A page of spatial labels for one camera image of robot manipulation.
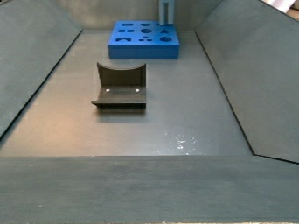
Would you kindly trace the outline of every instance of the blue foam block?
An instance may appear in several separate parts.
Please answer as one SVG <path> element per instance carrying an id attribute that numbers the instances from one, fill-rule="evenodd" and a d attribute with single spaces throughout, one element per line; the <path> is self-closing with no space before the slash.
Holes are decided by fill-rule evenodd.
<path id="1" fill-rule="evenodd" d="M 180 42 L 171 24 L 117 21 L 107 47 L 112 60 L 177 60 Z"/>

